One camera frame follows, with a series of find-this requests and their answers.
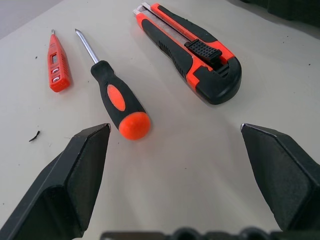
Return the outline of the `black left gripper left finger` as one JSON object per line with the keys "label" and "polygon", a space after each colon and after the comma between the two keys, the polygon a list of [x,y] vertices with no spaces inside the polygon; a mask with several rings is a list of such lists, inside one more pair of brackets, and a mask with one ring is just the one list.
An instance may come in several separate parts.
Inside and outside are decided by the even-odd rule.
{"label": "black left gripper left finger", "polygon": [[74,135],[37,176],[0,229],[0,240],[73,240],[88,229],[100,190],[111,127]]}

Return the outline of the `small black debris scrap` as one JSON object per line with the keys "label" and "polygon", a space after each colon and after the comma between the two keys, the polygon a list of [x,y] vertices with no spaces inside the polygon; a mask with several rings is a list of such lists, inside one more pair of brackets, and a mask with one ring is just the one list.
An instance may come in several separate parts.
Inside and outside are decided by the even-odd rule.
{"label": "small black debris scrap", "polygon": [[40,133],[41,133],[41,131],[38,130],[37,133],[35,134],[35,136],[34,136],[32,139],[30,139],[28,142],[32,142],[32,141],[34,141],[35,139],[37,139],[37,137],[39,136]]}

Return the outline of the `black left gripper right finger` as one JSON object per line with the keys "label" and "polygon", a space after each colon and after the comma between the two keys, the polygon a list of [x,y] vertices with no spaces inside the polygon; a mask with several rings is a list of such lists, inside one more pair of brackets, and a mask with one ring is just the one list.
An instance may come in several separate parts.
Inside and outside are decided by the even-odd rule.
{"label": "black left gripper right finger", "polygon": [[243,123],[255,181],[283,231],[320,231],[320,164],[289,135]]}

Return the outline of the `orange voltage tester pen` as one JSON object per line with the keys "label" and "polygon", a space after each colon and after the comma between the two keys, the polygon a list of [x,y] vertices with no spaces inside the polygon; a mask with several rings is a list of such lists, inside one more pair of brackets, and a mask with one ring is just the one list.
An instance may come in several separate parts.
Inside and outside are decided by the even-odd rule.
{"label": "orange voltage tester pen", "polygon": [[48,46],[47,69],[49,87],[52,91],[59,93],[71,85],[68,58],[54,29],[51,30]]}

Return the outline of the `orange black utility knife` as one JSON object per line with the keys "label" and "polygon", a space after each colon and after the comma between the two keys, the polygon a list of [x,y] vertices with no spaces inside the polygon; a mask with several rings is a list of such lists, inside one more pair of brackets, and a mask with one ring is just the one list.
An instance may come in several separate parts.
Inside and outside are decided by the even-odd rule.
{"label": "orange black utility knife", "polygon": [[133,12],[141,29],[203,100],[219,105],[236,95],[242,66],[218,39],[158,3],[143,2]]}

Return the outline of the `black orange handle screwdriver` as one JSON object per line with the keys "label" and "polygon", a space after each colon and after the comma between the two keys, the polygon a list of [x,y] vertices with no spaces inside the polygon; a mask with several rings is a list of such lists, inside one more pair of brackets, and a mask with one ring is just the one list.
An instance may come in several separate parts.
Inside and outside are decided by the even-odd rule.
{"label": "black orange handle screwdriver", "polygon": [[151,129],[146,110],[130,87],[116,76],[111,65],[99,60],[85,35],[78,29],[75,32],[94,62],[90,72],[99,84],[102,102],[115,127],[128,140],[142,139]]}

